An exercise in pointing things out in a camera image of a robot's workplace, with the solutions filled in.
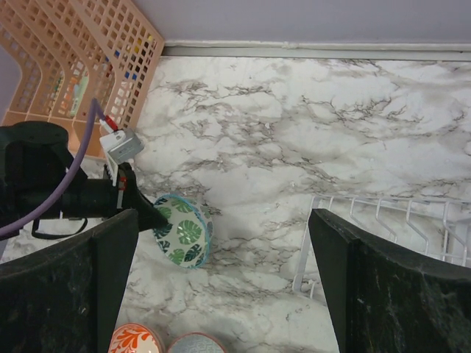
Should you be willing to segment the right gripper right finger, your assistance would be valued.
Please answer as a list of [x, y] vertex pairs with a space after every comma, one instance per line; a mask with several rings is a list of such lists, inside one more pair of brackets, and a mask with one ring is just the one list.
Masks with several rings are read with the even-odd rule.
[[469, 352], [470, 269], [384, 240], [326, 209], [308, 220], [340, 352]]

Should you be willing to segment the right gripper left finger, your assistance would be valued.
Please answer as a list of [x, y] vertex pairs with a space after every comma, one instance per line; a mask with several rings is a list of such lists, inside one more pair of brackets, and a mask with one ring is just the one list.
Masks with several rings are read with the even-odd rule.
[[106, 352], [138, 242], [125, 210], [1, 264], [2, 352]]

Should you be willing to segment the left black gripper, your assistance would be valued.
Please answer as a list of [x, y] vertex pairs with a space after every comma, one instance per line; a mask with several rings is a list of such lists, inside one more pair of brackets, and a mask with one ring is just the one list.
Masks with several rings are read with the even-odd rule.
[[135, 174], [129, 163], [118, 166], [118, 181], [113, 184], [107, 166], [101, 179], [74, 177], [60, 199], [64, 218], [110, 218], [122, 210], [138, 212], [139, 231], [161, 229], [169, 222], [136, 186]]

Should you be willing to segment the green leaf pattern bowl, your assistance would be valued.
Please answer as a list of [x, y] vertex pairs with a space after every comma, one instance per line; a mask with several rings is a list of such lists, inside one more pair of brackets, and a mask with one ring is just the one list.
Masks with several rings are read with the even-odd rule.
[[168, 221], [164, 228], [153, 230], [165, 256], [182, 268], [203, 266], [213, 237], [209, 206], [174, 194], [161, 196], [154, 206]]

